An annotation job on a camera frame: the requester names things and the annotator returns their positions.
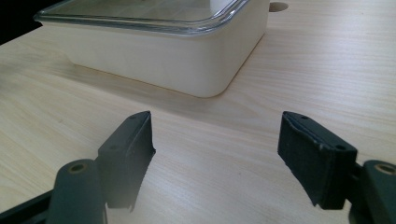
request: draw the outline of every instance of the black mechanical arm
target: black mechanical arm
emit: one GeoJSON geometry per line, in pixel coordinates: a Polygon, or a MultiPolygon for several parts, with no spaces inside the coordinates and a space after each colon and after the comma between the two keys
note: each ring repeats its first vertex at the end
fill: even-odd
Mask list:
{"type": "MultiPolygon", "coordinates": [[[[149,112],[135,114],[103,143],[95,161],[66,164],[54,189],[0,214],[7,224],[106,224],[106,207],[134,209],[155,153],[149,112]]],[[[358,150],[307,116],[284,112],[278,154],[313,205],[352,203],[353,224],[396,224],[396,166],[356,163],[358,150]]]]}
{"type": "Polygon", "coordinates": [[[4,224],[106,224],[106,207],[134,209],[155,149],[151,115],[126,119],[102,144],[96,160],[62,167],[54,189],[0,214],[4,224]]]}
{"type": "Polygon", "coordinates": [[[342,209],[352,203],[353,224],[396,224],[396,166],[355,160],[358,150],[311,118],[284,112],[278,154],[313,205],[342,209]]]}

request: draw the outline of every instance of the white plastic container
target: white plastic container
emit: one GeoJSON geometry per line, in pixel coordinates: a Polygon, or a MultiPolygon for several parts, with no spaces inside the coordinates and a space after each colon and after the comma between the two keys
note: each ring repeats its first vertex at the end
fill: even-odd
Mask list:
{"type": "Polygon", "coordinates": [[[210,97],[264,34],[269,0],[67,0],[35,15],[71,62],[210,97]]]}

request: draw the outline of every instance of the container lid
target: container lid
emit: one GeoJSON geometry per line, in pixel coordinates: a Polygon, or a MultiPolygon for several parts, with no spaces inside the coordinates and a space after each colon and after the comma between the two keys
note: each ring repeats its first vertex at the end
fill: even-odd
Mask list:
{"type": "Polygon", "coordinates": [[[65,0],[39,11],[35,20],[198,35],[230,21],[248,1],[65,0]]]}

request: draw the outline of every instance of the light wood surface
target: light wood surface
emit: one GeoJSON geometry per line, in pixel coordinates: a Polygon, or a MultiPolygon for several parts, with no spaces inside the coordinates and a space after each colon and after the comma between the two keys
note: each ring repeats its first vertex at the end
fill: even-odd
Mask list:
{"type": "Polygon", "coordinates": [[[0,47],[0,212],[94,159],[152,112],[157,154],[136,208],[110,223],[347,223],[313,207],[276,153],[282,111],[396,163],[396,2],[288,0],[219,96],[200,99],[71,64],[45,28],[0,47]]]}

